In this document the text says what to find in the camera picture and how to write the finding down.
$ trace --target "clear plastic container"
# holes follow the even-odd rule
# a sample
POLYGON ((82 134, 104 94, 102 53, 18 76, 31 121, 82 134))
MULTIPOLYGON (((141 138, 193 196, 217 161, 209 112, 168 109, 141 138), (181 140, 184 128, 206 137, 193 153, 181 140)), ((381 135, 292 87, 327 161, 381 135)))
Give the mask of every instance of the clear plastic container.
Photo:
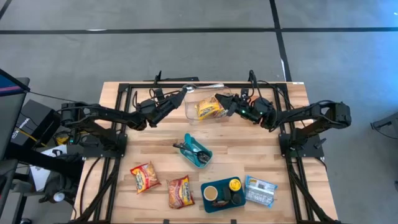
POLYGON ((204 119, 200 119, 198 115, 198 111, 195 108, 197 104, 201 100, 204 100, 206 98, 209 98, 211 96, 214 96, 216 93, 222 94, 222 95, 232 95, 232 92, 229 88, 198 88, 195 89, 191 92, 188 92, 185 95, 184 98, 184 104, 185 104, 185 116, 191 120, 191 121, 227 121, 228 117, 226 116, 226 113, 224 113, 223 116, 220 117, 214 117, 212 115, 209 115, 208 117, 204 119))

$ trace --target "black floor stripe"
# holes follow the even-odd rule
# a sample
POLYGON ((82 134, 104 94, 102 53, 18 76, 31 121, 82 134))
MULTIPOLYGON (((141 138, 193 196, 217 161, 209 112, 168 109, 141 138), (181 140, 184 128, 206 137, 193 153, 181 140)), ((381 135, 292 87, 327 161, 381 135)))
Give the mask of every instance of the black floor stripe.
POLYGON ((291 82, 292 76, 290 74, 289 63, 287 61, 286 48, 284 44, 284 38, 281 32, 282 30, 280 28, 279 16, 278 16, 278 11, 276 9, 275 0, 269 0, 269 4, 271 5, 272 18, 275 24, 275 32, 276 32, 276 39, 278 41, 279 55, 280 59, 283 61, 282 66, 285 73, 285 81, 291 82))
POLYGON ((0 30, 0 34, 189 34, 230 32, 275 32, 267 27, 219 27, 219 28, 174 28, 174 29, 101 29, 101 30, 0 30))
POLYGON ((398 27, 281 28, 281 32, 397 32, 398 27))
POLYGON ((0 10, 0 20, 3 17, 4 13, 6 13, 6 10, 8 9, 8 6, 11 4, 12 0, 7 0, 4 5, 2 6, 1 10, 0 10))
POLYGON ((194 33, 256 33, 256 32, 398 32, 398 27, 337 27, 337 28, 270 28, 270 27, 230 27, 230 28, 172 28, 172 29, 104 29, 104 30, 0 30, 6 34, 194 34, 194 33))

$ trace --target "yellow lid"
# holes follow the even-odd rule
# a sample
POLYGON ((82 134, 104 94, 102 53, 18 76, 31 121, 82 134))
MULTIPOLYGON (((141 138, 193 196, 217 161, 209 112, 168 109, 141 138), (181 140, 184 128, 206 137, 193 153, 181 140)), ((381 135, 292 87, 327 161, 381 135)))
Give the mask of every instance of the yellow lid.
POLYGON ((232 179, 229 182, 229 189, 232 191, 239 191, 242 187, 241 182, 238 179, 232 179))

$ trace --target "ramen package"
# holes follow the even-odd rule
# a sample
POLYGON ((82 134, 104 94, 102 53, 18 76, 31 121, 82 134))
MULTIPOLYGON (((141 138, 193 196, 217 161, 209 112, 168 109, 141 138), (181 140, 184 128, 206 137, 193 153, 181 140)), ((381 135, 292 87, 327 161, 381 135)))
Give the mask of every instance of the ramen package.
POLYGON ((226 114, 223 106, 218 102, 215 96, 201 100, 195 105, 199 119, 220 118, 226 114))
POLYGON ((150 189, 156 185, 160 185, 159 179, 152 162, 137 166, 130 170, 131 174, 136 177, 137 194, 150 189))
POLYGON ((189 191, 189 177, 185 177, 167 181, 169 186, 169 207, 170 208, 182 208, 185 206, 193 205, 193 196, 189 191))

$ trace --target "red packaging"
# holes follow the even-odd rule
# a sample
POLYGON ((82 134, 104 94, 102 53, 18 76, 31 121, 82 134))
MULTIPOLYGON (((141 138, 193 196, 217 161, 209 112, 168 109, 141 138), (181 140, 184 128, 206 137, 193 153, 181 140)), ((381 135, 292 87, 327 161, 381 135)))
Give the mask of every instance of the red packaging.
POLYGON ((169 207, 170 208, 182 208, 185 206, 193 205, 193 196, 189 190, 189 177, 175 179, 167 181, 169 186, 169 207))
POLYGON ((137 194, 156 185, 160 185, 159 179, 156 177, 155 167, 152 165, 152 162, 137 166, 131 169, 130 172, 134 177, 136 177, 137 194))

